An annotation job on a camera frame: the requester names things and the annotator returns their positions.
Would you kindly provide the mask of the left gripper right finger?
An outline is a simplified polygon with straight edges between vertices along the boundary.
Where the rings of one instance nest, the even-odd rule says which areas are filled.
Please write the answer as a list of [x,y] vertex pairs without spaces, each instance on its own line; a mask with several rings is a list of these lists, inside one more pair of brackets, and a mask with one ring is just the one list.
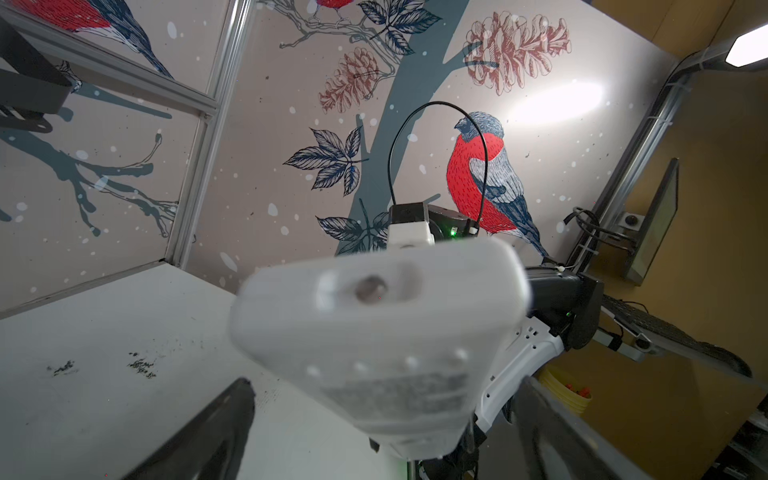
[[522,380],[514,413],[531,479],[649,477],[533,377]]

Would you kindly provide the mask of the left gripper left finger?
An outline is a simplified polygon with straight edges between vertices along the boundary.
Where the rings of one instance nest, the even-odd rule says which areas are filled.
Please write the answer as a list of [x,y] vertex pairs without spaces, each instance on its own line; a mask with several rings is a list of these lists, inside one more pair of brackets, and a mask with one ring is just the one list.
[[230,384],[127,479],[235,479],[255,417],[249,380]]

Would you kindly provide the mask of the white remote control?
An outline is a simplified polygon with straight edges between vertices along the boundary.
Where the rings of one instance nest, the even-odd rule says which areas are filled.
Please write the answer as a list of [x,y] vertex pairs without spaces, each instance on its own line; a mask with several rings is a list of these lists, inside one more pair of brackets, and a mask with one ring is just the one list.
[[532,292],[485,237],[263,269],[229,335],[245,355],[404,460],[451,453]]

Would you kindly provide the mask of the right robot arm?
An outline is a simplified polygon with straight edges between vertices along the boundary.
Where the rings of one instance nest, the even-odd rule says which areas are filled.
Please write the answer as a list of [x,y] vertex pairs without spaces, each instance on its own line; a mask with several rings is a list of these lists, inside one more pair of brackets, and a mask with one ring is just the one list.
[[[476,219],[456,211],[421,203],[393,205],[374,219],[383,245],[410,247],[427,242],[473,238]],[[440,459],[409,461],[409,479],[477,478],[480,446],[495,418],[515,423],[514,395],[522,379],[567,350],[586,346],[597,330],[604,285],[584,274],[546,260],[526,269],[533,300],[527,318],[491,370],[488,385],[453,452]]]

